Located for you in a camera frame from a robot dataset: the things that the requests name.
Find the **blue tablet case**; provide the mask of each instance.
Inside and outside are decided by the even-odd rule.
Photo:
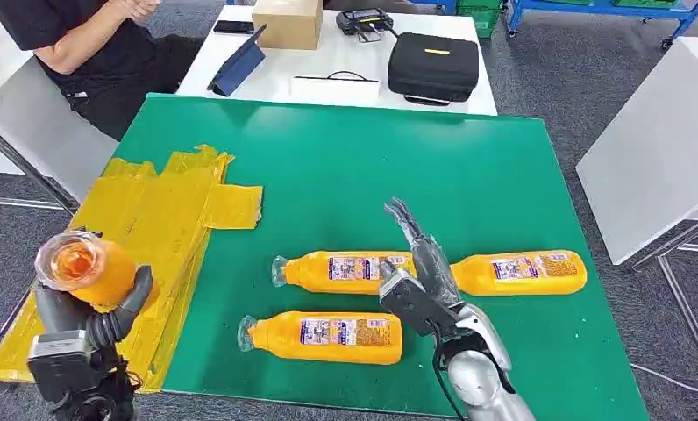
[[[266,56],[259,46],[256,45],[256,39],[259,38],[266,27],[266,25],[262,25],[223,63],[208,89],[218,95],[230,96],[253,72],[256,66],[259,66],[259,63]]]

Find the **black case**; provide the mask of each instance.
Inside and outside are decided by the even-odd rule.
[[[478,44],[405,32],[388,62],[388,87],[412,102],[420,96],[462,103],[478,84]]]

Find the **smartphone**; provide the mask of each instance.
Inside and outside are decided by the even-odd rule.
[[[217,33],[253,33],[253,22],[218,20],[214,31]]]

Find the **orange liquid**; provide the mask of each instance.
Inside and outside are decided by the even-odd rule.
[[[409,252],[313,252],[288,261],[282,273],[287,283],[310,292],[376,296],[383,260],[416,274]]]
[[[248,329],[253,347],[281,358],[395,364],[401,320],[385,313],[288,311]]]
[[[69,291],[70,294],[93,304],[97,310],[107,311],[117,307],[132,288],[136,267],[117,243],[99,239],[98,244],[100,250],[96,253],[105,257],[97,257],[96,262],[89,246],[81,241],[58,249],[52,258],[52,275],[61,282],[89,279],[90,285]]]
[[[587,283],[587,269],[567,250],[475,254],[451,265],[458,288],[472,296],[572,294]]]

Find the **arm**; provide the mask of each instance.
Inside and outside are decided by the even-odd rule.
[[[55,72],[70,75],[109,42],[125,19],[140,20],[157,5],[157,0],[109,0],[86,23],[34,53]]]

